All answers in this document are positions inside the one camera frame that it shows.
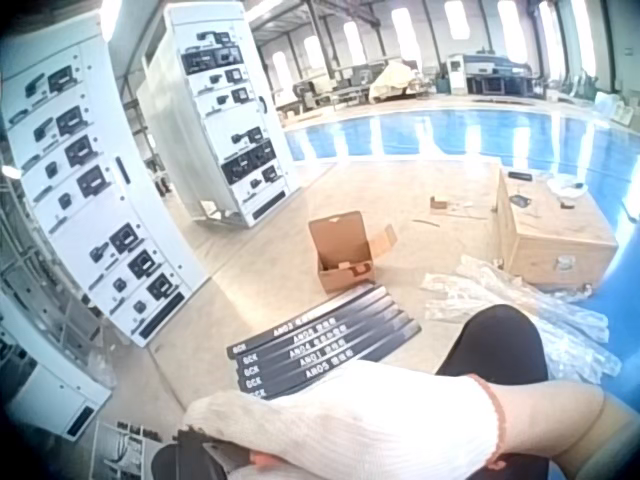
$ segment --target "black pants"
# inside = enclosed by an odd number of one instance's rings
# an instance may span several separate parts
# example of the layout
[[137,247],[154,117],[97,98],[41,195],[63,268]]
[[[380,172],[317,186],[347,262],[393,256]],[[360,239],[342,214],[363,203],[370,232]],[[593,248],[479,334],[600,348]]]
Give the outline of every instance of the black pants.
[[[548,380],[538,330],[519,310],[496,305],[474,315],[436,375],[475,373],[498,385],[525,385]],[[546,480],[549,461],[534,455],[505,455],[501,470],[483,468],[471,480]]]

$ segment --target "factory window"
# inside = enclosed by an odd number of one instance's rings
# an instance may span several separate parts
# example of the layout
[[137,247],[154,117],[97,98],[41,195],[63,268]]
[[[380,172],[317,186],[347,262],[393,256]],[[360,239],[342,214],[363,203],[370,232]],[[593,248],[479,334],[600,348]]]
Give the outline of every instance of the factory window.
[[527,44],[520,24],[518,7],[512,0],[500,0],[498,13],[504,30],[504,43],[507,47],[509,60],[517,63],[527,62]]
[[467,40],[471,35],[469,24],[467,23],[467,14],[464,11],[464,5],[461,0],[446,2],[444,11],[449,21],[449,29],[451,37],[454,40]]
[[356,25],[356,22],[345,23],[344,34],[347,37],[347,44],[349,45],[351,61],[353,64],[362,65],[363,63],[367,63],[367,58],[364,55],[364,47],[360,40],[360,33],[358,33],[358,25]]
[[280,88],[283,91],[289,91],[293,87],[293,79],[291,78],[291,71],[289,65],[287,65],[287,58],[282,52],[276,52],[273,54],[273,65],[276,67],[276,75],[278,76],[278,82]]
[[324,67],[324,59],[322,57],[322,48],[320,48],[320,40],[313,35],[304,39],[304,49],[307,51],[309,58],[309,66],[311,68]]
[[580,44],[580,58],[582,68],[592,77],[596,75],[596,56],[593,51],[593,38],[591,37],[591,24],[584,0],[571,0],[573,15],[576,18],[578,29],[578,43]]
[[411,15],[406,8],[396,8],[391,12],[391,20],[396,29],[398,43],[400,44],[400,55],[404,60],[413,60],[419,71],[422,70],[422,54],[420,46],[416,40],[416,32],[413,30]]
[[555,7],[548,2],[541,2],[539,5],[542,29],[544,30],[544,40],[547,44],[547,57],[549,58],[549,78],[551,80],[562,80],[565,76],[564,68],[564,47],[560,36],[560,25],[558,24],[558,14]]

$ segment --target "wooden crate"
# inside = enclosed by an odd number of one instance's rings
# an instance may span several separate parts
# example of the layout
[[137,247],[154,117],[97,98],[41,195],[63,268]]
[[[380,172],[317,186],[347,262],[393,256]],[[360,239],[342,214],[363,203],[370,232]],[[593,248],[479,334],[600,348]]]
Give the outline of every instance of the wooden crate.
[[[562,209],[547,186],[549,174],[529,172],[527,182],[507,173],[500,171],[497,199],[504,269],[536,285],[597,287],[618,244],[593,197],[587,192],[574,209]],[[530,198],[529,206],[511,203],[517,194]]]

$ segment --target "work glove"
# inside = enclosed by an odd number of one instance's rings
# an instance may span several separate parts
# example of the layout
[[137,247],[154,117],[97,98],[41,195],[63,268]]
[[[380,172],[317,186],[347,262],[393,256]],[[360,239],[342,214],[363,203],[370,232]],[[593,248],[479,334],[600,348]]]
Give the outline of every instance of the work glove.
[[275,400],[240,392],[203,398],[184,422],[282,459],[238,469],[233,480],[422,480],[464,479],[495,466],[502,417],[479,378],[351,361]]

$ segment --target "plastic wrap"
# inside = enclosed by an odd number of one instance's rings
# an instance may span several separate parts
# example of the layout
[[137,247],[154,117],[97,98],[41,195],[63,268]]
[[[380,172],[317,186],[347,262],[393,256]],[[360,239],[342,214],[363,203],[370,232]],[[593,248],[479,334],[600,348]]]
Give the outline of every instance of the plastic wrap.
[[609,339],[605,315],[545,295],[466,255],[456,273],[425,276],[422,288],[437,294],[427,301],[427,320],[464,322],[492,305],[512,305],[538,328],[553,378],[600,383],[603,374],[620,372],[620,360],[598,344]]

